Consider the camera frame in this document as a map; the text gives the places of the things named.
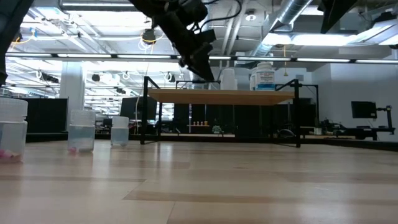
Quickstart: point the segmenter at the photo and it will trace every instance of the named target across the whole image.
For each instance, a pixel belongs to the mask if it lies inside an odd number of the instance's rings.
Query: white column
[[[71,110],[84,108],[86,75],[81,62],[63,62],[61,74],[60,98],[68,98],[67,129],[70,124]]]

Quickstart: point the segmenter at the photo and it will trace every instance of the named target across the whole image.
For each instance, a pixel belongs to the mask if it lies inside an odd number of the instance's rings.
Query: ductwork
[[[281,4],[277,16],[274,19],[272,15],[267,16],[264,24],[266,24],[266,35],[275,29],[281,28],[283,26],[291,26],[293,28],[294,21],[298,18],[304,9],[312,2],[312,0],[284,0]],[[273,45],[263,44],[262,42],[252,51],[251,56],[263,57],[268,54]]]

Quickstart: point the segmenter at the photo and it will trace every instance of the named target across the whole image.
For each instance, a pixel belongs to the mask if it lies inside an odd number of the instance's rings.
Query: robotic arm
[[[195,34],[188,30],[190,24],[204,20],[208,11],[201,0],[129,0],[147,17],[152,18],[152,28],[160,26],[182,58],[181,67],[187,66],[205,80],[213,81],[210,69],[210,45],[216,40],[214,30]]]

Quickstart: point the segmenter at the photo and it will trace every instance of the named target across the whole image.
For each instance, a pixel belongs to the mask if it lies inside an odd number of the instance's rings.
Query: wooden floor
[[[398,154],[303,145],[28,144],[0,165],[1,224],[398,223]]]

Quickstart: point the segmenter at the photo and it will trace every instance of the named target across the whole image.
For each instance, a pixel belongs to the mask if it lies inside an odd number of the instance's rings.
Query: wooden tabletop
[[[148,89],[148,95],[162,103],[206,105],[275,105],[294,97],[291,91],[250,90]]]

